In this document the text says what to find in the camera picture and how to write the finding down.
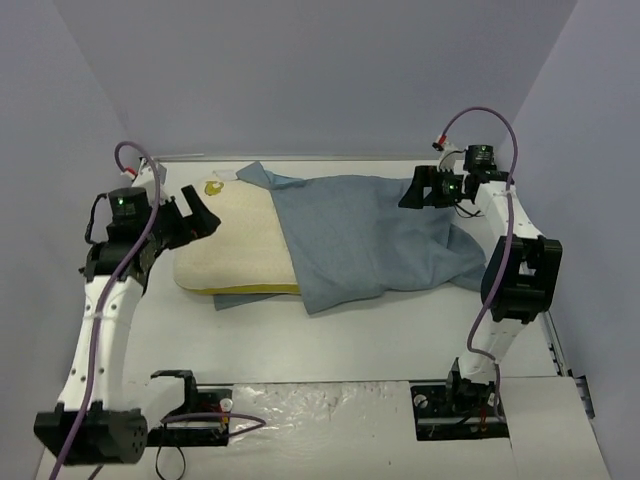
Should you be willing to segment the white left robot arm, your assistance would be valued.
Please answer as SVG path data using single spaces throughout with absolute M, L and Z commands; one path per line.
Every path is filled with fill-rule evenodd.
M 181 192 L 187 216 L 174 198 L 149 198 L 143 187 L 106 195 L 112 219 L 106 240 L 90 247 L 81 270 L 85 305 L 71 370 L 54 409 L 34 421 L 34 434 L 57 468 L 134 464 L 142 456 L 155 420 L 145 403 L 153 395 L 127 396 L 123 381 L 135 310 L 160 255 L 212 235 L 221 224 L 193 186 Z

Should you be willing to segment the blue striped pillowcase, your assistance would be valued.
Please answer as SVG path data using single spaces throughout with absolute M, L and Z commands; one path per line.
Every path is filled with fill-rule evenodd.
M 258 162 L 237 177 L 270 193 L 310 315 L 387 291 L 424 291 L 445 283 L 480 289 L 482 247 L 455 225 L 450 209 L 399 207 L 407 179 L 298 179 Z

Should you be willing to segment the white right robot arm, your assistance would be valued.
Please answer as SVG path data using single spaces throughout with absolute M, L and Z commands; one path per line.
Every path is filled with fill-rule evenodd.
M 454 362 L 456 380 L 443 389 L 446 406 L 465 413 L 480 397 L 477 385 L 499 382 L 499 365 L 518 334 L 549 310 L 563 248 L 545 236 L 522 207 L 508 171 L 498 169 L 488 145 L 464 150 L 446 140 L 433 144 L 436 166 L 418 166 L 399 201 L 406 209 L 455 207 L 468 200 L 496 240 L 481 281 L 481 310 L 465 351 Z

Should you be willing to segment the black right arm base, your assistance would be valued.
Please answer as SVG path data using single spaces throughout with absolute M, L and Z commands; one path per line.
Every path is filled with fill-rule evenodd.
M 446 379 L 412 381 L 414 429 L 419 442 L 507 439 L 495 385 L 463 379 L 455 360 Z

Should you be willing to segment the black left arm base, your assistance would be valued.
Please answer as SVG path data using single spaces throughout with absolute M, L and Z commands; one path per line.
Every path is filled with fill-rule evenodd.
M 231 384 L 199 384 L 191 370 L 159 370 L 151 375 L 151 386 L 160 379 L 180 382 L 177 404 L 161 409 L 161 422 L 149 428 L 147 447 L 222 447 L 231 438 L 229 414 L 233 409 Z

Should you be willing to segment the cream yellow quilted pillow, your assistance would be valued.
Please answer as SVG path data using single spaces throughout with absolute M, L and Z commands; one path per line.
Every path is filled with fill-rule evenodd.
M 196 191 L 220 225 L 214 234 L 175 251 L 175 283 L 200 294 L 298 295 L 271 194 L 224 171 L 202 179 Z

